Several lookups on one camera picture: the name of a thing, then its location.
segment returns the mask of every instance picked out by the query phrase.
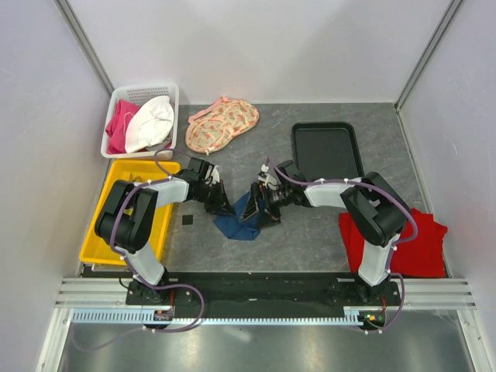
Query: red cloth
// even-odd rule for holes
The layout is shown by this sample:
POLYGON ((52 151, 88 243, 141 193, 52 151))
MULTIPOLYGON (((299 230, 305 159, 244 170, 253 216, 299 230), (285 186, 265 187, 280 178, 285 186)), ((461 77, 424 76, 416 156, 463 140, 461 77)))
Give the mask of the red cloth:
MULTIPOLYGON (((443 261, 443 237, 448 228, 434 221, 432 215, 412 209, 412 216, 418 226, 415 240, 398 245, 391 261, 391 271, 413 277, 445 277, 443 261)), ((364 239, 349 213, 339 215, 339 228, 343 237, 348 263, 352 273, 358 271, 362 263, 364 239)), ((401 238, 413 233, 410 222, 401 238)))
POLYGON ((115 114, 105 128, 107 135, 110 137, 107 153, 126 153, 127 126, 139 110, 139 106, 119 99, 115 107, 115 114))

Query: yellow bin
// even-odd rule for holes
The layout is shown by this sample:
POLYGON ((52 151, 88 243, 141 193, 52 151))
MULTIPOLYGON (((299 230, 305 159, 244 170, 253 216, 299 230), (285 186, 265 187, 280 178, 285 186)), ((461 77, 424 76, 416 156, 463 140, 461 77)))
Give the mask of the yellow bin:
MULTIPOLYGON (((162 167, 170 171, 172 174, 177 173, 181 166, 179 163, 161 161, 162 167)), ((83 262, 104 265, 119 265, 125 266, 126 263, 119 259, 117 253, 113 253, 105 241, 95 234, 95 223, 98 214, 102 209, 103 203, 109 195, 110 189, 117 180, 145 182, 148 180, 160 180, 167 175, 161 171, 152 160, 116 160, 110 167, 105 186, 103 188, 96 212, 91 219, 91 225, 86 232, 84 243, 79 253, 79 259, 83 262)), ((171 220, 172 205, 166 205, 158 208, 153 217, 152 231, 150 234, 150 245, 155 253, 155 256, 160 261, 164 252, 165 238, 167 235, 167 227, 171 220)))

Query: small black square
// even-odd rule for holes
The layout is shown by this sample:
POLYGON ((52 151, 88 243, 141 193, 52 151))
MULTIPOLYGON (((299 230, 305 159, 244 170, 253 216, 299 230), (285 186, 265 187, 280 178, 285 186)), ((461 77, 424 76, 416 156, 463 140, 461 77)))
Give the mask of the small black square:
POLYGON ((183 226, 193 225, 193 215, 183 215, 183 226))

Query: white hat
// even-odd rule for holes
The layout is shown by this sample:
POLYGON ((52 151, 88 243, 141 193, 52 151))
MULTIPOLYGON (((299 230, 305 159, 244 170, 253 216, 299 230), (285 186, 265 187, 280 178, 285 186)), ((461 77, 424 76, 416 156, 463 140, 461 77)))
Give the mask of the white hat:
POLYGON ((126 130, 126 152, 135 153, 163 142, 172 129, 174 110, 169 97, 150 99, 133 116, 126 130))

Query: blue cloth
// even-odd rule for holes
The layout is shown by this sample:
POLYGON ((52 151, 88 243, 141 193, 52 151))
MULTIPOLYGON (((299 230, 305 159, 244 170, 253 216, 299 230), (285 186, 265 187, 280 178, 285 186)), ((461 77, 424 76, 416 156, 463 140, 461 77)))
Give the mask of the blue cloth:
POLYGON ((234 215, 218 215, 214 219, 215 225, 219 228, 222 233, 229 239, 234 240, 255 240, 255 238, 260 234, 260 230, 255 228, 258 222, 259 216, 255 215, 251 219, 245 222, 240 222, 239 218, 243 213, 246 203, 250 193, 247 192, 239 200, 234 203, 233 208, 236 216, 234 215))

